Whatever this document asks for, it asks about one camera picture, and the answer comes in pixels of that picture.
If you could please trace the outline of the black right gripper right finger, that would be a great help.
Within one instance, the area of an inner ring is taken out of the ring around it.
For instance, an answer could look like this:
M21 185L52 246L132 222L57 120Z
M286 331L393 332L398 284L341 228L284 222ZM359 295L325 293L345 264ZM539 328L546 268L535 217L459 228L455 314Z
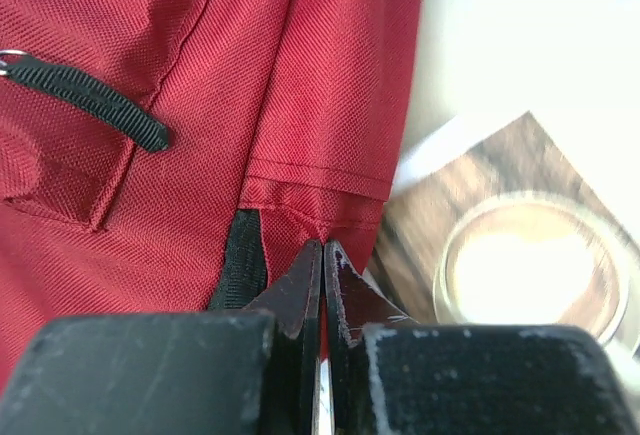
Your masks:
M340 243L323 278L338 434L635 434L604 350L565 325L423 325Z

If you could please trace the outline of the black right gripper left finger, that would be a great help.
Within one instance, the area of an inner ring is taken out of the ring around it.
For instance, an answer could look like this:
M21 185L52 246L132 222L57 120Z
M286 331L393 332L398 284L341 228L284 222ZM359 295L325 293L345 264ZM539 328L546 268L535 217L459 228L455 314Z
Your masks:
M314 434L323 248L240 310L69 317L1 399L5 434Z

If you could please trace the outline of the red backpack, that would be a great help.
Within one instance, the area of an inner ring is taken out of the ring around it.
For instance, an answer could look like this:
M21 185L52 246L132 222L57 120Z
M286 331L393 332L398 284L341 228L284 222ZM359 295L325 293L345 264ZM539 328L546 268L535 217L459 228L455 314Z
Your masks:
M367 265L421 0L1 0L9 62L64 64L168 127L150 153L1 81L1 376L57 317L205 308L255 218L283 275L309 239Z

